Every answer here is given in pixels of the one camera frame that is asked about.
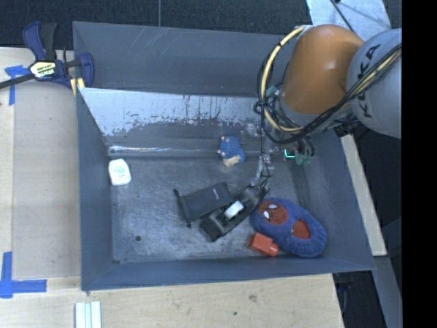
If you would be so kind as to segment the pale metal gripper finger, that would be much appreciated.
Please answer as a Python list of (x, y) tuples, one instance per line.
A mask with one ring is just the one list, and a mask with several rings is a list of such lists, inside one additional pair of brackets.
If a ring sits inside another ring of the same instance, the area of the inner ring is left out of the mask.
[(262, 178), (264, 177), (264, 158), (262, 155), (259, 156), (257, 162), (257, 170), (254, 177), (254, 185), (260, 185), (262, 182)]
[(262, 155), (262, 187), (269, 189), (270, 179), (273, 177), (274, 167), (272, 166), (269, 154)]

